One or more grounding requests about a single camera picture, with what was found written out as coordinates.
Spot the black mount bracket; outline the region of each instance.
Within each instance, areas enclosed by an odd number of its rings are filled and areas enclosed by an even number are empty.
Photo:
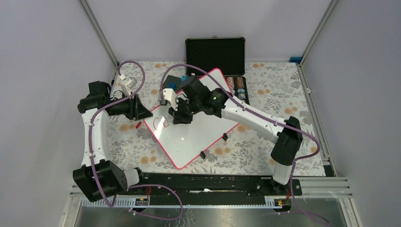
[[[227,141],[227,139],[228,139],[228,136],[227,136],[227,133],[223,133],[223,137],[221,137],[224,141]]]

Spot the drawing on whiteboard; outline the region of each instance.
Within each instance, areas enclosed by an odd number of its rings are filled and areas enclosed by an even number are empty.
[[[162,117],[162,119],[157,123],[157,127],[155,125],[155,121],[158,120],[158,117],[155,117],[153,119],[153,128],[157,131],[157,130],[163,130],[165,128],[167,128],[170,125],[169,120],[166,117]]]

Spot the blue object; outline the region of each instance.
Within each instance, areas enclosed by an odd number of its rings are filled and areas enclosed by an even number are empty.
[[[302,57],[291,57],[289,59],[289,62],[298,63],[298,64],[301,64],[301,61],[302,61]]]
[[[167,88],[171,88],[174,90],[176,86],[177,86],[177,84],[175,84],[175,83],[169,83]]]
[[[185,76],[185,75],[184,75],[183,77],[181,77],[181,83],[184,82],[184,80],[186,80],[187,78],[188,78],[188,77]]]

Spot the black metal base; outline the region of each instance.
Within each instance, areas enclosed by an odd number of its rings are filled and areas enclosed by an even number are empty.
[[[276,192],[271,176],[144,173],[139,184],[165,185],[180,196],[183,205],[265,205],[264,196],[287,196],[287,191]],[[302,195],[299,180],[293,180],[293,190],[295,196]],[[122,194],[146,195],[146,189]],[[178,205],[177,198],[162,188],[152,188],[150,196],[151,205]]]

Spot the stack of poker chips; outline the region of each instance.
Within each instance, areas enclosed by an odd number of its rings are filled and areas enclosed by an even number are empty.
[[[237,77],[237,92],[238,92],[238,98],[245,100],[246,95],[245,95],[245,89],[244,89],[244,80],[242,80],[242,77]]]
[[[232,77],[227,78],[227,83],[228,86],[230,87],[230,91],[233,95],[235,95],[235,85],[234,85],[234,79]]]

